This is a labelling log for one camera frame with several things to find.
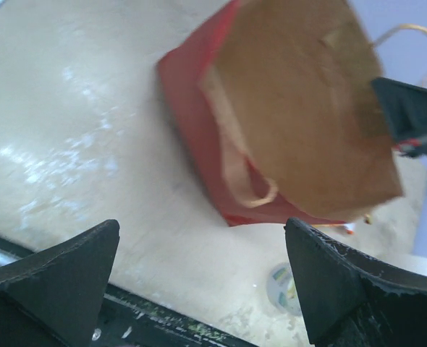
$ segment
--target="brown paper bag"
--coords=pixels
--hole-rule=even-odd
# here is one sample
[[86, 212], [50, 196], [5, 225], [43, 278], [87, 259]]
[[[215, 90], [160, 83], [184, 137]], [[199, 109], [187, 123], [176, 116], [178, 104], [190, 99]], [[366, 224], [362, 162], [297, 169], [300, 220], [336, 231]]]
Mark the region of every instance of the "brown paper bag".
[[[270, 192], [309, 215], [353, 220], [402, 195], [370, 86], [380, 75], [345, 1], [252, 0], [202, 88], [224, 136], [273, 182]], [[225, 179], [247, 175], [239, 172]]]

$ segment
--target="black plastic part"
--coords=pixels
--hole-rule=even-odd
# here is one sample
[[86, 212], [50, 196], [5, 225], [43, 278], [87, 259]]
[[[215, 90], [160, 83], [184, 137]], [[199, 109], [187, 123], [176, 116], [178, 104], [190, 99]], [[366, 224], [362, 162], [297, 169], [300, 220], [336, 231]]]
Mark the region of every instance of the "black plastic part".
[[15, 345], [7, 332], [23, 334], [29, 346], [49, 346], [45, 333], [56, 339], [51, 346], [87, 346], [118, 243], [119, 224], [108, 220], [0, 267], [0, 347]]
[[372, 81], [396, 143], [427, 135], [427, 89], [378, 77]]
[[289, 219], [285, 230], [310, 343], [427, 346], [427, 277], [369, 257], [298, 219]]
[[[31, 250], [2, 238], [0, 238], [0, 250], [17, 258], [29, 257], [34, 254]], [[75, 266], [71, 267], [69, 271], [73, 273]], [[0, 300], [3, 305], [3, 310], [0, 310], [0, 319], [6, 318], [10, 320], [12, 314], [16, 314], [17, 316], [12, 319], [22, 320], [21, 325], [19, 325], [22, 329], [13, 330], [10, 334], [6, 334], [6, 330], [0, 330], [3, 333], [2, 336], [0, 334], [0, 347], [64, 346], [63, 343], [50, 334], [48, 329], [44, 329], [44, 325], [39, 330], [38, 320], [32, 320], [25, 316], [22, 311], [17, 309], [16, 305], [6, 305], [5, 298], [0, 297]], [[61, 312], [57, 313], [57, 317], [61, 317]], [[101, 337], [95, 341], [87, 342], [84, 346], [255, 347], [251, 343], [231, 336], [210, 325], [167, 309], [111, 284], [106, 287], [101, 310], [97, 321], [95, 320], [95, 324], [93, 329], [95, 327], [100, 329]], [[29, 325], [33, 326], [34, 331], [29, 328]], [[76, 325], [76, 321], [70, 320], [67, 326], [69, 325]], [[91, 335], [87, 333], [88, 341], [90, 341]], [[19, 341], [28, 342], [22, 345], [19, 344]]]

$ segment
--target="paper bag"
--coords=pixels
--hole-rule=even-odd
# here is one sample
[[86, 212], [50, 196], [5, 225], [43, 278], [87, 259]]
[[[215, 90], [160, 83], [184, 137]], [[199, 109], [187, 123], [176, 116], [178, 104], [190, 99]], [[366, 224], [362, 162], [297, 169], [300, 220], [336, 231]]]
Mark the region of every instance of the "paper bag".
[[231, 1], [158, 71], [230, 225], [342, 223], [402, 195], [381, 68], [345, 1]]

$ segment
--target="floor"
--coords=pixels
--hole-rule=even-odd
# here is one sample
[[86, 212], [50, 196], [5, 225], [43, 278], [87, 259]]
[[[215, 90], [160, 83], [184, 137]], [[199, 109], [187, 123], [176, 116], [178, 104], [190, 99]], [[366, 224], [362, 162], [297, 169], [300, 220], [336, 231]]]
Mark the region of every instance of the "floor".
[[[44, 249], [116, 218], [113, 283], [259, 346], [308, 346], [302, 319], [266, 297], [269, 271], [287, 261], [282, 226], [226, 227], [158, 91], [154, 64], [223, 3], [8, 0], [0, 8], [0, 234]], [[374, 7], [355, 3], [373, 17]], [[379, 18], [370, 34], [396, 24]], [[398, 163], [406, 197], [354, 236], [332, 236], [374, 256], [411, 251], [427, 173], [419, 161]]]

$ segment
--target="small object on floor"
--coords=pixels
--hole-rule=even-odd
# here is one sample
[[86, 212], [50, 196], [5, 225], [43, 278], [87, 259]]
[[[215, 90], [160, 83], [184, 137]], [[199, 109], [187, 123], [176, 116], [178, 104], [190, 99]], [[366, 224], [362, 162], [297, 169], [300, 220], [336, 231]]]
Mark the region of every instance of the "small object on floor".
[[277, 265], [266, 282], [266, 293], [270, 302], [281, 313], [301, 316], [299, 299], [295, 288], [294, 276], [288, 262]]
[[365, 216], [363, 217], [363, 222], [364, 222], [365, 224], [372, 225], [372, 224], [373, 224], [373, 218], [371, 217], [371, 215], [365, 215]]
[[320, 227], [332, 227], [332, 228], [338, 228], [343, 229], [347, 234], [353, 235], [355, 234], [355, 223], [346, 223], [346, 224], [320, 224], [320, 225], [314, 225], [314, 228], [320, 228]]

